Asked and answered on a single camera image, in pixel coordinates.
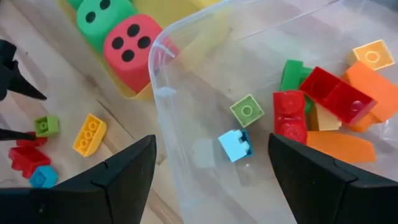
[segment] green lego brick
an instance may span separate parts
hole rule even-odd
[[[76,23],[87,42],[102,54],[107,34],[135,14],[137,11],[128,0],[86,0],[77,10]]]
[[[244,128],[264,115],[263,110],[253,98],[252,94],[249,94],[242,100],[239,100],[230,108],[232,113]]]
[[[60,131],[56,116],[44,116],[35,120],[37,137],[48,137]]]

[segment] blue lego brick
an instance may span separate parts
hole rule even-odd
[[[251,157],[253,155],[254,151],[253,151],[253,145],[251,144],[251,141],[250,141],[250,138],[249,138],[249,133],[248,133],[248,131],[246,129],[243,129],[241,131],[242,131],[242,134],[243,134],[243,136],[241,138],[242,141],[248,142],[249,146],[250,146],[250,148],[248,150],[248,154],[244,158]]]
[[[231,162],[235,162],[248,154],[250,145],[247,141],[243,141],[242,137],[243,133],[240,130],[230,130],[218,137]]]
[[[58,180],[58,174],[51,166],[38,166],[29,179],[32,187],[51,188]]]

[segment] wooden table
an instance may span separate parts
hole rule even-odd
[[[20,62],[21,73],[48,100],[38,101],[9,92],[6,99],[0,102],[0,128],[32,131],[34,119],[48,114],[58,116],[60,133],[49,138],[40,150],[52,159],[59,182],[93,167],[147,134],[156,134],[159,147],[157,166],[142,223],[182,223],[154,102],[120,97],[105,72],[89,57],[90,52],[83,41],[75,43],[74,48],[85,48],[84,53],[76,54],[69,50],[68,54],[59,54],[57,43],[70,41],[71,37],[61,33],[55,37],[39,32],[40,28],[30,23],[32,18],[28,20],[25,16],[27,10],[34,7],[30,4],[35,4],[35,1],[0,2],[0,38],[17,45],[16,59]],[[88,113],[106,122],[108,130],[97,152],[84,158],[72,149],[72,144]],[[15,141],[0,143],[0,187],[29,186],[29,181],[21,176],[21,172],[11,169],[7,154],[13,146]]]

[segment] transparent plastic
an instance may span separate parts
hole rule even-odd
[[[397,10],[393,0],[231,0],[166,28],[149,68],[184,222],[295,223],[267,154],[284,63],[340,76],[350,50],[379,39],[397,58]],[[379,73],[398,83],[396,68]],[[241,128],[229,107],[248,94],[265,116],[248,127],[254,155],[231,163],[217,138]],[[356,166],[398,180],[397,116],[366,133],[341,131],[374,143],[377,162]],[[213,147],[214,164],[201,166],[201,146]]]

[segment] lego brick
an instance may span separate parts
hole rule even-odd
[[[83,157],[92,155],[99,148],[105,132],[105,122],[89,114],[73,143],[73,149]]]
[[[242,100],[239,100],[230,108],[235,117],[238,119],[239,123],[244,128],[257,121],[261,116],[264,115],[263,110],[253,98],[252,94],[249,94]]]
[[[162,28],[155,20],[138,14],[121,21],[105,39],[104,57],[107,63],[136,93],[150,83],[149,52],[161,32]]]
[[[398,112],[398,86],[365,64],[355,63],[344,78],[359,91],[377,101],[370,113],[380,122],[386,122]]]
[[[36,136],[36,132],[34,132],[34,131],[29,131],[29,132],[27,132],[27,134]],[[46,137],[36,137],[35,141],[19,139],[19,140],[17,140],[17,146],[37,147],[37,146],[43,146],[46,142],[47,142]]]
[[[360,61],[373,70],[394,64],[388,48],[383,40],[377,40],[353,49],[346,58],[349,65]]]
[[[377,103],[320,67],[315,67],[300,90],[348,125],[359,121]]]
[[[83,1],[76,12],[76,23],[87,42],[100,54],[105,38],[121,21],[137,14],[128,0]]]
[[[250,145],[243,141],[242,137],[243,133],[240,130],[230,130],[218,137],[231,162],[244,158],[249,152]]]
[[[307,146],[343,162],[376,161],[376,152],[371,142],[336,131],[309,131]]]
[[[8,157],[12,160],[11,168],[21,170],[22,176],[29,179],[38,166],[49,165],[50,158],[34,147],[13,147]]]
[[[48,137],[59,132],[58,118],[56,116],[44,116],[35,120],[35,132],[37,137]]]
[[[51,166],[38,166],[29,182],[32,187],[51,188],[57,180],[58,174]]]
[[[77,9],[79,8],[80,4],[83,2],[84,0],[67,0],[67,2],[69,3],[69,5],[77,11]]]
[[[334,131],[341,127],[341,121],[318,104],[313,107],[309,117],[311,131]]]
[[[307,141],[305,100],[301,91],[274,93],[274,132],[303,144]]]

